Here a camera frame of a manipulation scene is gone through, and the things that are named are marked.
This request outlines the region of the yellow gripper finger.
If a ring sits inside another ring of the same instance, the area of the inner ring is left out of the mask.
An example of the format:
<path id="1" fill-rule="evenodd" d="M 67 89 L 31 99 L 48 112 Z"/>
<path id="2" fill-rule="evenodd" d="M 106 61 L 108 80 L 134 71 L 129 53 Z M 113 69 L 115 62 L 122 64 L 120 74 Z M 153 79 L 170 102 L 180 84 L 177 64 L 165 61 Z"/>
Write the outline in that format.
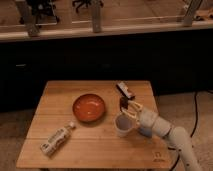
<path id="1" fill-rule="evenodd" d="M 141 112 L 143 109 L 143 106 L 135 101 L 129 100 L 128 104 L 136 111 Z"/>
<path id="2" fill-rule="evenodd" d="M 135 120 L 136 122 L 139 121 L 139 119 L 138 119 L 138 112 L 137 111 L 129 111 L 129 110 L 125 109 L 125 108 L 122 108 L 121 111 L 122 111 L 122 113 L 124 115 L 126 115 L 129 118 Z"/>

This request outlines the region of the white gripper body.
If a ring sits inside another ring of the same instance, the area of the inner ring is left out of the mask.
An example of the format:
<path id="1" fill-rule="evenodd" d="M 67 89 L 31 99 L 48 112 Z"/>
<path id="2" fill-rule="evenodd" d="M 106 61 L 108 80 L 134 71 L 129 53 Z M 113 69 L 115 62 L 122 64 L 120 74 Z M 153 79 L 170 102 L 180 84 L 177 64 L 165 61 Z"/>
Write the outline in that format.
<path id="1" fill-rule="evenodd" d="M 156 112 L 143 108 L 139 113 L 138 131 L 151 138 L 153 134 L 159 137 L 166 136 L 172 128 L 172 124 L 160 117 Z"/>

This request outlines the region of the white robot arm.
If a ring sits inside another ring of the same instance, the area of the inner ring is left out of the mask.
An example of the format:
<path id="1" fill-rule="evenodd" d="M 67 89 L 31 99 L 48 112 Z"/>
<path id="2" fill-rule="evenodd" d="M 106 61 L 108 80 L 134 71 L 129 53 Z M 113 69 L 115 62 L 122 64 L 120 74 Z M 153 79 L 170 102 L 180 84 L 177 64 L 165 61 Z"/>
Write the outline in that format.
<path id="1" fill-rule="evenodd" d="M 190 135 L 184 127 L 174 126 L 158 113 L 132 100 L 121 100 L 120 110 L 139 126 L 150 129 L 171 143 L 182 159 L 185 171 L 203 171 L 193 150 Z"/>

